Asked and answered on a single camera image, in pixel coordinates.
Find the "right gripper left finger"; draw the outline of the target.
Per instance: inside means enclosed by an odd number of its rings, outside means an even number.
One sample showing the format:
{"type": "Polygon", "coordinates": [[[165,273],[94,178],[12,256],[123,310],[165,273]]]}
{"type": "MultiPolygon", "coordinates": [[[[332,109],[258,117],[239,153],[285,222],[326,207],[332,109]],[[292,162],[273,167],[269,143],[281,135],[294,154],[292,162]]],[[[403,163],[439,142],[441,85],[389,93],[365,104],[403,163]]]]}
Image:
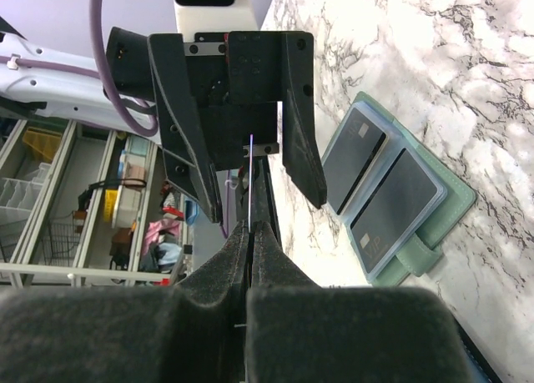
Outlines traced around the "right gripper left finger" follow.
{"type": "Polygon", "coordinates": [[[170,287],[37,287],[1,295],[4,382],[244,379],[244,223],[170,287]]]}

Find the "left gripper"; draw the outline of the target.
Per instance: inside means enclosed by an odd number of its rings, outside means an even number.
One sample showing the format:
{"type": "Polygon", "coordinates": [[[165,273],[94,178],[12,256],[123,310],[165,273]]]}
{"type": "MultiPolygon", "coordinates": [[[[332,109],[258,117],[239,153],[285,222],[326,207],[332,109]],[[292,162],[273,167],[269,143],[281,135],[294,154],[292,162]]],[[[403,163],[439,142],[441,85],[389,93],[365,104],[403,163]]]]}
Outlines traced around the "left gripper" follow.
{"type": "Polygon", "coordinates": [[[167,179],[211,222],[222,221],[215,169],[280,151],[281,102],[286,173],[313,206],[325,204],[311,33],[206,33],[186,43],[179,33],[155,33],[148,51],[167,179]]]}

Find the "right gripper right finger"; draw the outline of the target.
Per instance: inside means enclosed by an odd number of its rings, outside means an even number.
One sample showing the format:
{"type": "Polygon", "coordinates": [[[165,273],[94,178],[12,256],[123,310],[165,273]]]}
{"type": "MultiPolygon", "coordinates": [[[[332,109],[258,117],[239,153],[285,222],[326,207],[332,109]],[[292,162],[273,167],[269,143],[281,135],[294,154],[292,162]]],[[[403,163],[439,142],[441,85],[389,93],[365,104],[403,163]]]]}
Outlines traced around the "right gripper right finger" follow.
{"type": "Polygon", "coordinates": [[[322,288],[254,226],[250,382],[474,382],[456,321],[429,290],[322,288]]]}

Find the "grey credit card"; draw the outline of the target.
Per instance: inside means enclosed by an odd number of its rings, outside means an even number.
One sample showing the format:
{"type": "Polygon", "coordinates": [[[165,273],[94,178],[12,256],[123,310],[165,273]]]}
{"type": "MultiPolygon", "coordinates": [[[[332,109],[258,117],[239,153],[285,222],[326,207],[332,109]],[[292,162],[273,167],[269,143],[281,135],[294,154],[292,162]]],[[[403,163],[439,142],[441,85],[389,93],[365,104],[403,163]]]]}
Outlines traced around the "grey credit card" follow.
{"type": "Polygon", "coordinates": [[[254,184],[254,135],[249,135],[249,178],[247,194],[247,225],[249,233],[252,233],[252,196],[254,184]]]}

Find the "green card holder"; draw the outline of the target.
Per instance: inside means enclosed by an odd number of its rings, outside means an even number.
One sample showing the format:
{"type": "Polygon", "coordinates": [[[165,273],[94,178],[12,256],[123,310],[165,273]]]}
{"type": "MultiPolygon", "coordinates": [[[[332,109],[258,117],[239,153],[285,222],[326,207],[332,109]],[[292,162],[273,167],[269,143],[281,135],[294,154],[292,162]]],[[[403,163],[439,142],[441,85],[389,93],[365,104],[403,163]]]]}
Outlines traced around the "green card holder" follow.
{"type": "Polygon", "coordinates": [[[467,183],[365,92],[335,131],[322,166],[327,204],[377,287],[431,270],[441,241],[476,200],[467,183]]]}

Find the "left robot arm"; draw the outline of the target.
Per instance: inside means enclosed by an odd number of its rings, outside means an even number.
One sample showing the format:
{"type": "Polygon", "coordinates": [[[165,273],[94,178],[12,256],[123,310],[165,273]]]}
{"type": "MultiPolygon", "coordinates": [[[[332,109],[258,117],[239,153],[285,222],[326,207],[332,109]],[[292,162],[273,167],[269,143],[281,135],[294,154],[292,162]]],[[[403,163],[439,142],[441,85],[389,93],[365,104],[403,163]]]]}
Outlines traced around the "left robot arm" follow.
{"type": "MultiPolygon", "coordinates": [[[[168,181],[208,218],[223,218],[216,174],[248,157],[281,154],[315,206],[327,185],[315,141],[314,39],[303,31],[180,28],[148,36],[114,28],[106,61],[136,134],[154,129],[168,181]]],[[[91,58],[1,36],[1,97],[17,114],[53,116],[128,131],[91,58]]]]}

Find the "dark card left pocket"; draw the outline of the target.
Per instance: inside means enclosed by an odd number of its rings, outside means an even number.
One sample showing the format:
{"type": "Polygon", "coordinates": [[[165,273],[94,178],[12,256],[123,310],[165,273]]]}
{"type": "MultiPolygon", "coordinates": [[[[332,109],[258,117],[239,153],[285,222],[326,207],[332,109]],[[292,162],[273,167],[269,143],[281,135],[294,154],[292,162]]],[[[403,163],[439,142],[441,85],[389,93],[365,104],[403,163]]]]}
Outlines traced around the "dark card left pocket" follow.
{"type": "Polygon", "coordinates": [[[327,199],[337,214],[349,202],[386,139],[383,129],[358,108],[345,118],[323,162],[327,199]]]}

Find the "dark card pocket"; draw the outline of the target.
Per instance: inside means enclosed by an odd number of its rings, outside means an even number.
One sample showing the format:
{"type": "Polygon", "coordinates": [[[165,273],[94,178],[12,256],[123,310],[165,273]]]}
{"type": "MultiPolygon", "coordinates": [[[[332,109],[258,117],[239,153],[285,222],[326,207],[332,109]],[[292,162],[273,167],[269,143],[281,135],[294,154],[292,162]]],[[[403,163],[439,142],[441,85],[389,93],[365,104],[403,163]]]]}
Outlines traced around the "dark card pocket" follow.
{"type": "Polygon", "coordinates": [[[446,196],[417,154],[402,149],[350,223],[368,277],[374,278],[446,196]]]}
{"type": "Polygon", "coordinates": [[[358,108],[345,118],[323,162],[327,199],[337,214],[349,202],[386,139],[383,129],[358,108]]]}

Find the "dark card right pocket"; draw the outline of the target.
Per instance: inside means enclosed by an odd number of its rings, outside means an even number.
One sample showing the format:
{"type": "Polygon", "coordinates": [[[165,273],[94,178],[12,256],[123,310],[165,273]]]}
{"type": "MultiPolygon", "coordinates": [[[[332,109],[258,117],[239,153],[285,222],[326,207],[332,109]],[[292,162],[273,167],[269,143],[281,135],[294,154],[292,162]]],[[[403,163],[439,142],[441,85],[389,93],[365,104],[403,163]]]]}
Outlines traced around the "dark card right pocket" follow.
{"type": "Polygon", "coordinates": [[[402,149],[350,223],[368,277],[374,278],[446,196],[417,154],[402,149]]]}

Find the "black card holder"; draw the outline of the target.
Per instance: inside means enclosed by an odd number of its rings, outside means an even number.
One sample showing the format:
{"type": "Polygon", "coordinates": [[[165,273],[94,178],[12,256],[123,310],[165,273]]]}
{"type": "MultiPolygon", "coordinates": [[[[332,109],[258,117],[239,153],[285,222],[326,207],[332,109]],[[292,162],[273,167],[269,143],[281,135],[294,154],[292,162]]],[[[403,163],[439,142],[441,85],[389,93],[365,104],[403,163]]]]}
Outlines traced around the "black card holder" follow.
{"type": "Polygon", "coordinates": [[[460,322],[454,317],[458,334],[463,345],[465,359],[471,373],[473,383],[502,383],[501,378],[491,367],[485,356],[476,346],[475,342],[466,333],[460,322]]]}

